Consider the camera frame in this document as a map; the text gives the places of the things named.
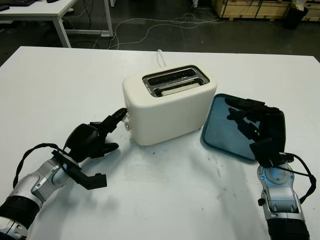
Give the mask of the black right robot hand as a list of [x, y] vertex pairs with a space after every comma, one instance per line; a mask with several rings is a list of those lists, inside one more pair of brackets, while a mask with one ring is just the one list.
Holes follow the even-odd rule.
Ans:
[[225, 98], [229, 115], [227, 119], [237, 124], [237, 129], [253, 143], [249, 145], [255, 156], [284, 151], [286, 125], [284, 113], [264, 102], [237, 97]]

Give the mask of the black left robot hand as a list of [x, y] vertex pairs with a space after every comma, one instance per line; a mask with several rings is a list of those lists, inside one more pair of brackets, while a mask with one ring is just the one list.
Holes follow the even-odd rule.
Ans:
[[101, 122], [82, 123], [77, 126], [64, 144], [64, 149], [69, 148], [67, 155], [75, 162], [81, 163], [86, 158], [100, 158], [116, 150], [119, 145], [106, 142], [106, 138], [117, 128], [127, 111], [126, 108], [121, 108]]

